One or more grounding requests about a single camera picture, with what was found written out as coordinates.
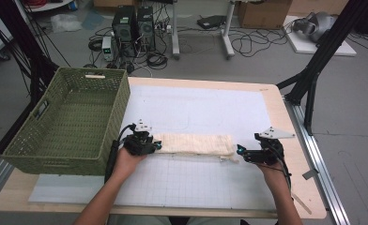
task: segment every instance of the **forearm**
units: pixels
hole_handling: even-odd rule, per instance
[[[74,224],[104,224],[124,180],[112,176],[99,190]]]
[[[263,173],[272,197],[274,197],[280,225],[302,224],[284,174],[281,171],[272,169],[265,169]]]
[[[278,221],[280,225],[302,224],[299,213],[293,203],[289,190],[284,192],[272,192],[277,208]]]

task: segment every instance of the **cardboard box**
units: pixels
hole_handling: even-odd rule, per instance
[[[310,12],[325,11],[331,15],[339,15],[348,0],[293,0],[288,15],[307,16]]]
[[[137,0],[94,0],[96,8],[117,8],[117,6],[136,6]]]
[[[262,4],[241,3],[239,24],[243,28],[281,29],[292,0],[268,0]]]

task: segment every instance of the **black stand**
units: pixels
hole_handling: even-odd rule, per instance
[[[308,93],[304,126],[306,127],[309,135],[313,135],[311,124],[318,76],[321,74],[322,69],[324,69],[332,56],[336,53],[337,49],[342,45],[345,38],[351,32],[351,29],[367,8],[368,0],[349,0],[307,67],[298,75],[277,84],[279,89],[283,89],[286,86],[295,83],[291,92],[284,96],[285,100],[289,101],[293,105],[300,105],[301,99],[306,93]]]

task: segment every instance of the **beige towel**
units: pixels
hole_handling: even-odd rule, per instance
[[[231,158],[234,146],[230,135],[200,134],[154,134],[154,141],[161,141],[161,150],[157,153],[180,153],[186,155],[217,156]]]

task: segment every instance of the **black metal frame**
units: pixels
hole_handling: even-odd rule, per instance
[[[293,105],[300,105],[301,99],[307,93],[304,126],[309,135],[313,135],[312,119],[318,77],[367,8],[368,0],[349,0],[307,67],[301,73],[277,84],[279,89],[295,84],[290,93],[284,96]]]
[[[8,144],[14,138],[20,127],[25,122],[29,113],[35,108],[41,96],[44,93],[44,88],[40,88],[40,83],[43,86],[48,86],[52,80],[58,65],[53,63],[50,58],[47,58],[38,45],[35,37],[32,35],[25,20],[21,16],[15,1],[6,0],[0,1],[0,19],[6,26],[14,40],[18,43],[20,49],[27,59],[29,59],[29,69],[31,75],[30,83],[30,103],[23,110],[20,117],[15,121],[13,126],[8,130],[7,134],[0,141],[0,155],[8,147]],[[5,45],[11,50],[10,43],[5,41],[0,31],[0,38]]]

